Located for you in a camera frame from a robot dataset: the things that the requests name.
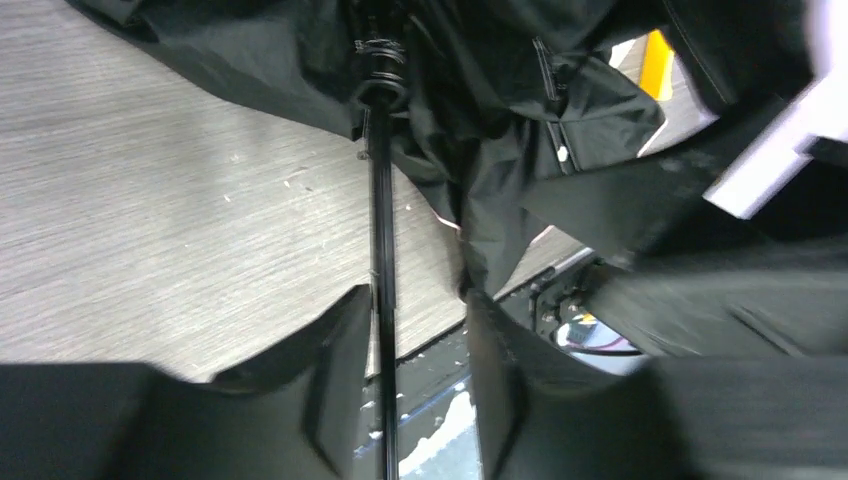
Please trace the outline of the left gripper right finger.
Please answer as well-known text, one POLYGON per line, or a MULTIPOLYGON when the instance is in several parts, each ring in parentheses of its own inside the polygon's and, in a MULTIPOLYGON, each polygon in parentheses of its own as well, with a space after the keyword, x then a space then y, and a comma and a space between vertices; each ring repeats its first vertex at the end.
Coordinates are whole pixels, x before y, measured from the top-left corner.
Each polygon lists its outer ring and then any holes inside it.
POLYGON ((487 479, 843 479, 840 357, 659 357, 615 375, 467 297, 487 479))

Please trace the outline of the pink and black folding umbrella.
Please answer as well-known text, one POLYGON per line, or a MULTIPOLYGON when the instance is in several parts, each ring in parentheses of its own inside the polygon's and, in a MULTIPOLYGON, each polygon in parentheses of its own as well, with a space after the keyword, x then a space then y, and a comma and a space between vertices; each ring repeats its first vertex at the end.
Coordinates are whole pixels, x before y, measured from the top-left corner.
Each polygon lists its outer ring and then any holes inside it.
MULTIPOLYGON (((371 313, 394 295, 389 165, 459 222, 470 287, 491 298, 588 248, 530 212, 537 184, 638 159, 715 120, 660 1, 80 1, 77 8, 231 102, 364 138, 374 161, 371 313), (673 95, 639 86, 647 36, 675 52, 673 95)), ((642 362, 831 355, 653 355, 642 362)))

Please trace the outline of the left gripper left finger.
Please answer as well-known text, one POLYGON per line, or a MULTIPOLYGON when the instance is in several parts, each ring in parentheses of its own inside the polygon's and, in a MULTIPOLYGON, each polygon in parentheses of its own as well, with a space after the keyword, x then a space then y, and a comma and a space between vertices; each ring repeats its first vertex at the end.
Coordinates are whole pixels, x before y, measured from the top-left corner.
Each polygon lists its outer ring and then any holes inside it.
POLYGON ((346 479, 353 469, 372 295, 207 383, 146 363, 5 364, 5 479, 346 479))

